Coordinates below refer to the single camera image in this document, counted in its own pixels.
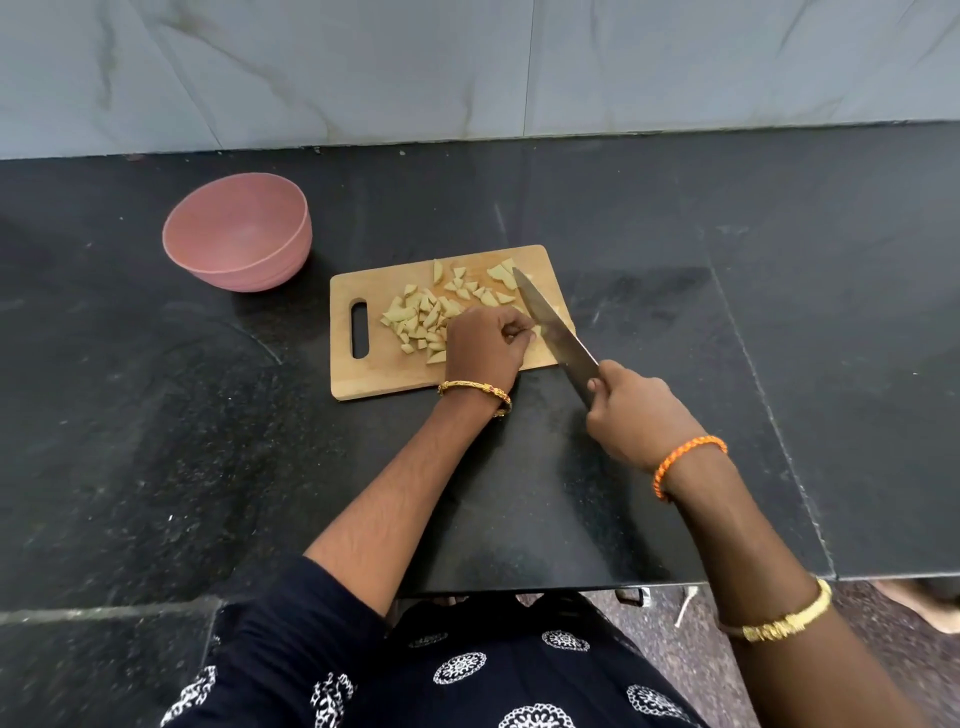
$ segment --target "cutting board handle hole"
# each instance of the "cutting board handle hole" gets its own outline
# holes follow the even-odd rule
[[[354,359],[362,359],[370,353],[366,301],[354,301],[350,306],[350,353]]]

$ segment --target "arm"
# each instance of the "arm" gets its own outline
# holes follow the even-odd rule
[[[477,306],[448,326],[446,377],[509,392],[534,334],[512,307]],[[381,619],[460,458],[500,400],[454,389],[394,460],[244,618],[161,725],[336,725],[382,645]]]
[[[611,361],[591,382],[588,431],[607,452],[652,472],[674,448],[706,434],[660,379]],[[798,612],[817,596],[801,566],[756,507],[733,462],[702,446],[664,481],[707,570],[720,620],[757,625]],[[770,643],[732,639],[733,654],[764,726],[922,728],[917,707],[894,685],[831,607],[802,633]]]
[[[514,386],[533,321],[512,306],[475,306],[447,327],[446,378]],[[456,388],[347,510],[306,550],[337,581],[386,615],[447,480],[500,400]]]

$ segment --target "bangle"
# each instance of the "bangle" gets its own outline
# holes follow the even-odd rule
[[[440,396],[442,397],[444,392],[450,389],[450,387],[472,387],[473,389],[479,389],[483,392],[486,392],[488,395],[500,397],[505,406],[497,409],[496,412],[493,413],[494,417],[503,417],[504,415],[510,414],[510,411],[514,408],[514,403],[510,400],[510,395],[508,395],[499,387],[494,387],[492,384],[481,384],[478,381],[454,379],[453,381],[445,381],[443,384],[437,387],[437,392],[440,393]]]
[[[666,475],[667,468],[673,465],[677,458],[679,458],[681,455],[687,454],[692,449],[701,445],[716,445],[724,452],[725,455],[727,454],[727,443],[725,443],[719,437],[714,437],[713,435],[695,437],[688,443],[683,443],[680,445],[677,449],[663,459],[663,462],[660,463],[660,467],[657,468],[657,471],[654,473],[654,494],[660,500],[664,502],[669,501],[669,498],[663,494],[663,489],[660,487],[660,484],[663,482],[663,476]]]
[[[817,579],[817,584],[820,586],[820,593],[817,598],[813,600],[810,606],[796,614],[787,615],[783,619],[777,619],[756,627],[728,627],[718,620],[717,628],[724,634],[738,637],[750,643],[784,640],[791,635],[803,632],[812,621],[821,616],[830,606],[830,597],[833,594],[830,585],[823,579]]]

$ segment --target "knife blade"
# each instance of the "knife blade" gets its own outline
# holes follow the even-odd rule
[[[540,324],[540,335],[543,337],[546,348],[557,359],[557,363],[564,370],[566,378],[570,380],[577,395],[587,407],[590,407],[593,404],[593,394],[587,388],[587,382],[600,375],[597,360],[523,271],[515,267],[514,278],[520,297],[530,311],[530,316]]]

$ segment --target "hand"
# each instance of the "hand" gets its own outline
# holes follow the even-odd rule
[[[610,457],[651,473],[674,449],[707,433],[662,379],[600,362],[588,384],[593,406],[587,432]]]
[[[478,305],[455,317],[446,325],[447,380],[476,381],[509,392],[536,336],[533,325],[533,319],[510,305]]]

